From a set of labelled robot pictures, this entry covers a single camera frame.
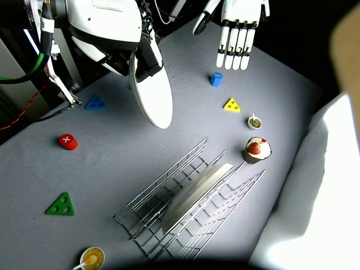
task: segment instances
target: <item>dish rack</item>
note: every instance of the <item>dish rack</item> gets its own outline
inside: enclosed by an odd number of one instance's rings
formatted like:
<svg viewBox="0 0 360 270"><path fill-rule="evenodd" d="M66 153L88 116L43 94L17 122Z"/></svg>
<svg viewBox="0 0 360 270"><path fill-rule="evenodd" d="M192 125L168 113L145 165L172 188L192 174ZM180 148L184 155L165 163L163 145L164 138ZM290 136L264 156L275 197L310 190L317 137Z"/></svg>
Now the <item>dish rack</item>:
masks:
<svg viewBox="0 0 360 270"><path fill-rule="evenodd" d="M246 194L266 170L257 173L233 188L230 179L245 165L233 167L207 192L197 207L183 216L166 234L161 230L161 218L172 198L204 169L215 165L227 152L223 151L207 163L201 154L208 138L202 140L187 155L162 174L128 205L114 215L150 260L195 259Z"/></svg>

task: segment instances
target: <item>blue triangle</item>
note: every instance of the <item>blue triangle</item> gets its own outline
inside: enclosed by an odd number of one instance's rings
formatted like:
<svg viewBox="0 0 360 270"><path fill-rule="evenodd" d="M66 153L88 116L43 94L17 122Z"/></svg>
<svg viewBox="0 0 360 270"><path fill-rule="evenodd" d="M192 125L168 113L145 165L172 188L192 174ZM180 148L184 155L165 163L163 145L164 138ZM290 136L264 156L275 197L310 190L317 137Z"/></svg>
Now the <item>blue triangle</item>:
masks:
<svg viewBox="0 0 360 270"><path fill-rule="evenodd" d="M94 94L89 100L89 102L85 105L85 110L106 110L106 109L107 109L106 104L97 94Z"/></svg>

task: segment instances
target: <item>white robotic hand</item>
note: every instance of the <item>white robotic hand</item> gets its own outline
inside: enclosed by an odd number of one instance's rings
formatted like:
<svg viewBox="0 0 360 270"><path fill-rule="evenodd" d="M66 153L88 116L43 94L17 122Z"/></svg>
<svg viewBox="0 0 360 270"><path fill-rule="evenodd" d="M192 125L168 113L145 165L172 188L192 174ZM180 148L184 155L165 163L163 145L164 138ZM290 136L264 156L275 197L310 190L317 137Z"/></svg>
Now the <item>white robotic hand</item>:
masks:
<svg viewBox="0 0 360 270"><path fill-rule="evenodd" d="M211 14L221 0L209 0L196 22L193 33L200 34L211 20ZM245 70L253 47L255 29L260 19L270 16L268 0L224 0L221 23L222 31L216 66L225 69Z"/></svg>

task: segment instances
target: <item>white cloth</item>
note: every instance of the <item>white cloth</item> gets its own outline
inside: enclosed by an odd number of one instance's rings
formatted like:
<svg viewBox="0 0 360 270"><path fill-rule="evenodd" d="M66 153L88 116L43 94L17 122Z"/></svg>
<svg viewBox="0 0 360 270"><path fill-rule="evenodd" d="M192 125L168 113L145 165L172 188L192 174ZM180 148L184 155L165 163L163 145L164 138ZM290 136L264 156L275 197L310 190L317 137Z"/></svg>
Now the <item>white cloth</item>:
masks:
<svg viewBox="0 0 360 270"><path fill-rule="evenodd" d="M313 117L250 263L265 269L360 269L360 158L350 99Z"/></svg>

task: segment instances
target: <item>blue block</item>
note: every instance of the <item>blue block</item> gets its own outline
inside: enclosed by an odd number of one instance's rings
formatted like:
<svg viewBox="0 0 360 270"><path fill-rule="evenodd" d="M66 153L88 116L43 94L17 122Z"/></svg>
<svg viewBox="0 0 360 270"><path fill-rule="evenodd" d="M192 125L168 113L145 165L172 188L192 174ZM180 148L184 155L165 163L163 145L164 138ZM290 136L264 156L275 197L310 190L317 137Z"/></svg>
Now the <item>blue block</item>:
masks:
<svg viewBox="0 0 360 270"><path fill-rule="evenodd" d="M223 80L223 74L221 74L220 72L215 72L213 74L213 77L211 78L210 84L213 87L217 87L221 84L222 80Z"/></svg>
<svg viewBox="0 0 360 270"><path fill-rule="evenodd" d="M94 94L89 102L85 106L85 110L106 110L106 104L101 100L101 98Z"/></svg>

